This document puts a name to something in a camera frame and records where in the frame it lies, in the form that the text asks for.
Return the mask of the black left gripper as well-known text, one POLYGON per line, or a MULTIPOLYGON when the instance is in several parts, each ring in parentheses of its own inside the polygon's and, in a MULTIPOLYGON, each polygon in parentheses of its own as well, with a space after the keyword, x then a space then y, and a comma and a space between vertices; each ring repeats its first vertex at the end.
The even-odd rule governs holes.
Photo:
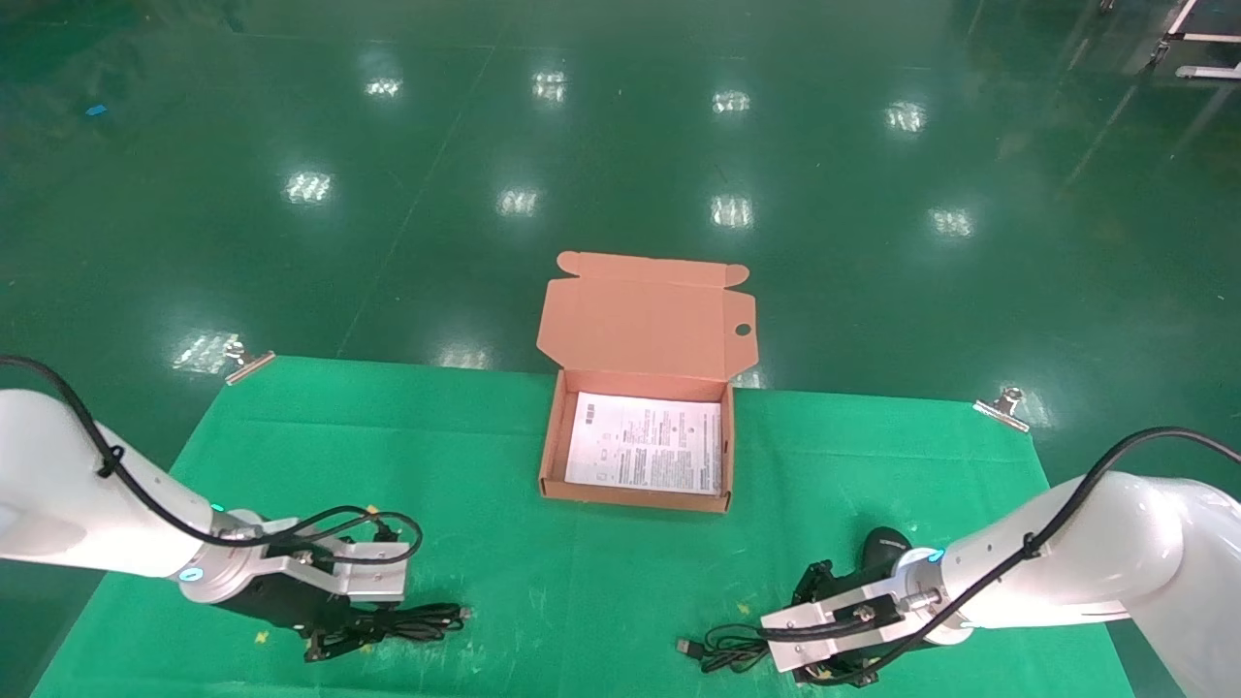
POLYGON ((364 632, 338 631, 352 619, 346 597, 298 580, 251 580, 247 587, 225 600, 225 610, 278 628, 307 631, 307 663, 330 661, 365 645, 364 632))

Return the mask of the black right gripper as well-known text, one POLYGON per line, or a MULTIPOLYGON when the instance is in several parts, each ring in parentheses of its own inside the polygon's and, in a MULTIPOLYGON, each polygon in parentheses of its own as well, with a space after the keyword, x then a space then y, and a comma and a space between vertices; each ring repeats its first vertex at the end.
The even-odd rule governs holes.
MULTIPOLYGON (((898 561, 911 549, 912 544, 908 543, 908 539, 894 527, 874 527, 862 540, 854 570, 836 579, 838 592, 890 579, 898 561)), ((812 604, 824 599, 822 590, 831 587, 834 580, 833 561, 812 561, 795 585, 795 605, 812 604)), ((874 681, 877 681, 877 671, 864 667, 812 664, 810 668, 804 669, 804 682, 810 686, 864 688, 864 686, 872 684, 874 681)))

